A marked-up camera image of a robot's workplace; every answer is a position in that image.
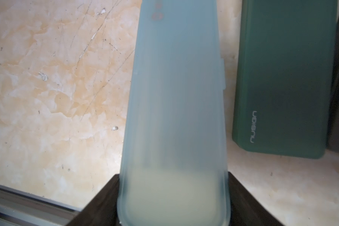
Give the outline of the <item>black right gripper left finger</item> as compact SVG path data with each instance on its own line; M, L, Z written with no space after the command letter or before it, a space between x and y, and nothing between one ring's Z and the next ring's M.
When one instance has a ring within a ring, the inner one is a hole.
M117 199L119 175L115 174L67 226L119 226Z

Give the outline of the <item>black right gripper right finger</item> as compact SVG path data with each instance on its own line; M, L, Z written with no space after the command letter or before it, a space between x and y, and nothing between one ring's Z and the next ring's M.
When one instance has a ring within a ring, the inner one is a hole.
M283 226L231 173L228 174L228 186L231 226Z

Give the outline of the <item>light teal pencil case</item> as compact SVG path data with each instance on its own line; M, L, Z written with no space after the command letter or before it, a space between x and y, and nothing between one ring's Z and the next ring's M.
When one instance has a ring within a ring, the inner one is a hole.
M142 1L117 201L123 226L227 226L215 1Z

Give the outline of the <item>dark green pencil case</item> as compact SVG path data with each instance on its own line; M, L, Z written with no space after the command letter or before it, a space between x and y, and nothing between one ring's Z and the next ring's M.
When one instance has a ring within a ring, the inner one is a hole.
M232 129L249 152L326 149L337 1L243 1Z

